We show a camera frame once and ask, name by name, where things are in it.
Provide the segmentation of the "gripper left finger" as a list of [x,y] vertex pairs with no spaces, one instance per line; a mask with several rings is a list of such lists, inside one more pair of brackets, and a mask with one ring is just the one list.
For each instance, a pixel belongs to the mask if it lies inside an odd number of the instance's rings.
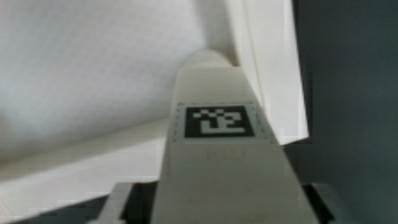
[[96,224],[149,224],[158,182],[117,183]]

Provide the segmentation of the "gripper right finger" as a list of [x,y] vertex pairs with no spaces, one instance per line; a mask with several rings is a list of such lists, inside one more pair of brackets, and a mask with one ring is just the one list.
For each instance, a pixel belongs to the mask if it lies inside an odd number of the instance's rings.
[[305,183],[302,189],[320,224],[355,224],[355,218],[334,188],[323,183]]

